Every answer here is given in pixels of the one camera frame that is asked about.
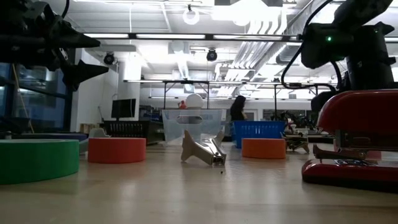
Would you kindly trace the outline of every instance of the ceiling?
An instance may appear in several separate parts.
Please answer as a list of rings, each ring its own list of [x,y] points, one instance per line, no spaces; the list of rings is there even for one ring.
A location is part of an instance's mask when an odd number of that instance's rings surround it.
[[[65,7],[65,1],[62,0],[45,0],[48,2],[52,9],[61,14]],[[198,34],[247,34],[253,32],[254,25],[247,24],[245,26],[238,26],[237,23],[232,20],[214,20],[216,16],[224,12],[226,6],[214,6],[215,0],[204,0],[201,6],[196,6],[192,4],[192,9],[198,11],[199,21],[195,25],[187,24],[183,19],[183,14],[187,10],[186,4],[171,5],[170,2],[156,3],[156,4],[105,4],[104,2],[99,2],[104,0],[71,0],[70,8],[66,16],[66,20],[72,23],[72,26],[84,33],[95,32],[95,33],[116,33],[116,32],[132,32],[132,33],[198,33]],[[235,4],[241,4],[239,6],[239,12],[249,12],[246,16],[251,16],[250,13],[256,13],[257,10],[263,10],[263,5],[258,5],[258,7],[252,7],[247,9],[244,4],[248,1],[256,0],[240,0]],[[298,23],[299,19],[292,20],[309,2],[310,0],[295,0],[296,4],[284,4],[283,12],[285,14],[287,27],[294,26]],[[337,6],[329,5],[328,8],[322,10],[319,15],[314,18],[315,22],[328,22],[328,20],[333,19],[333,14]],[[192,18],[192,12],[188,13],[188,18]],[[258,12],[260,16],[267,17],[267,13]],[[397,28],[390,35],[398,36],[398,20],[396,19],[398,15],[398,7],[390,7],[387,12],[375,18],[370,24],[375,24],[378,21],[383,21],[386,24],[390,24]],[[278,17],[279,28],[282,27],[282,16]],[[254,34],[259,33],[261,29],[258,29]],[[159,74],[171,74],[173,70],[178,70],[181,67],[181,62],[178,62],[174,55],[169,53],[169,43],[171,41],[153,41],[153,40],[102,40],[103,45],[135,45],[137,47],[137,52],[142,56],[144,63],[142,63],[142,74],[146,78],[153,78]],[[195,52],[192,48],[203,47],[204,49],[216,49],[218,52],[218,61],[207,62],[206,52],[197,52],[193,55],[187,56],[185,65],[189,70],[203,70],[215,72],[216,65],[218,63],[231,63],[237,58],[240,52],[243,51],[245,43],[244,42],[220,42],[220,41],[186,41],[190,46],[189,53]],[[249,57],[254,57],[256,48],[260,45],[251,46],[250,53],[247,54]],[[264,52],[259,54],[260,58],[267,58],[272,56],[272,47],[274,45],[266,47]],[[398,55],[398,44],[388,44],[388,50],[390,55]],[[97,57],[103,57],[106,52],[96,50],[93,52]],[[279,76],[279,72],[283,69],[283,65],[275,65],[270,70],[269,67],[263,67],[264,65],[270,64],[270,60],[260,60],[254,67],[254,73],[248,72],[249,78],[253,79],[253,74],[257,76],[256,81],[262,82],[266,78],[274,78]],[[346,70],[345,62],[339,63],[340,70]],[[331,78],[335,74],[335,71],[330,65],[325,65],[316,70],[310,70],[304,66],[297,64],[290,68],[287,73],[288,77],[294,80],[304,80],[308,81],[308,77],[328,77]]]

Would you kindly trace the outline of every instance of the orange tape roll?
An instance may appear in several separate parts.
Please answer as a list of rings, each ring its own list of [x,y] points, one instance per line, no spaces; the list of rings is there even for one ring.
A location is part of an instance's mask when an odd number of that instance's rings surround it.
[[[284,139],[243,139],[242,156],[257,159],[285,159]]]
[[[90,138],[88,162],[120,164],[145,160],[144,138]]]

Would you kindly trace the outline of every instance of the black cable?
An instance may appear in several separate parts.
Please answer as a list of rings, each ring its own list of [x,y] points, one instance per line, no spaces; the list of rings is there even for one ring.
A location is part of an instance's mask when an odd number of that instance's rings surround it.
[[[62,18],[65,18],[65,16],[67,15],[67,13],[68,13],[68,10],[69,10],[69,3],[70,3],[70,0],[67,0],[67,3],[66,3],[66,5],[65,5],[65,8],[64,8],[64,10],[63,10],[63,13],[62,13]]]
[[[333,0],[326,0],[324,3],[322,3],[322,5],[320,5],[311,15],[310,17],[308,17],[307,21],[305,22],[304,25],[304,30],[307,28],[307,26],[310,24],[311,20],[325,7],[327,6],[329,3],[331,3]],[[336,91],[336,88],[332,85],[329,84],[324,84],[324,83],[320,83],[320,84],[313,84],[313,85],[305,85],[302,86],[301,83],[297,83],[297,86],[290,86],[288,84],[285,83],[285,76],[287,71],[289,70],[289,68],[293,65],[294,61],[297,59],[297,57],[301,54],[301,51],[303,50],[303,45],[300,46],[300,48],[298,48],[296,54],[293,56],[293,58],[291,59],[291,61],[286,65],[284,71],[282,72],[282,76],[280,77],[280,82],[281,84],[286,88],[286,89],[291,89],[291,90],[302,90],[302,89],[306,89],[306,88],[311,88],[311,87],[316,87],[316,86],[326,86],[328,87],[331,91]],[[338,68],[336,62],[331,62],[331,64],[333,65],[333,68],[336,71],[336,75],[337,75],[337,87],[339,88],[341,85],[341,73],[340,73],[340,69]]]

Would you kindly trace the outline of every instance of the table surface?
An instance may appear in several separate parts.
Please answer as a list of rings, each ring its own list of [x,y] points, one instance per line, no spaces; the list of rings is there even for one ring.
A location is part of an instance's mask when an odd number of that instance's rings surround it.
[[[398,195],[303,183],[312,156],[242,158],[231,144],[225,167],[197,158],[180,162],[181,147],[151,146],[147,160],[89,164],[68,177],[0,186],[2,223],[394,223]]]

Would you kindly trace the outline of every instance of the clear plastic bin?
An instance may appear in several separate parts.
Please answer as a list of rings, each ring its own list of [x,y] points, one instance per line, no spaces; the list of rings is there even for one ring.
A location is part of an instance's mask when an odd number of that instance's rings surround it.
[[[221,127],[224,110],[163,110],[164,135],[167,144],[182,143],[187,130],[194,141],[216,136]]]

